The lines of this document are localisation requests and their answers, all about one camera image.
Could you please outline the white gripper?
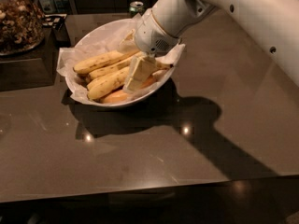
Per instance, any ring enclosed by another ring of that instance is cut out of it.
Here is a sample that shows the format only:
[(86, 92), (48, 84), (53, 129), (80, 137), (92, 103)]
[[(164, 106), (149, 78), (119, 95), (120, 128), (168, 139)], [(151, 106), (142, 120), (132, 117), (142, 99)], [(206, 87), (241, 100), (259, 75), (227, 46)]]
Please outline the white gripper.
[[(138, 49), (149, 54), (167, 53), (178, 39), (169, 35), (155, 20), (151, 9), (147, 9), (132, 29), (120, 42), (117, 51), (129, 53)], [(129, 65), (129, 73), (123, 89), (133, 93), (141, 88), (147, 78), (156, 70), (155, 59), (148, 55), (134, 56)]]

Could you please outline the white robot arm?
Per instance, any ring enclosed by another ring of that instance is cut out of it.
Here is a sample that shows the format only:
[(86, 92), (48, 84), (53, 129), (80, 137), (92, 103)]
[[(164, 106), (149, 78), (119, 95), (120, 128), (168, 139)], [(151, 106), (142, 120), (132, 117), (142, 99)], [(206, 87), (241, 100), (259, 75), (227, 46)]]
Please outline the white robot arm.
[(148, 55), (167, 53), (188, 27), (217, 8), (299, 85), (299, 0), (158, 0), (137, 22), (134, 43)]

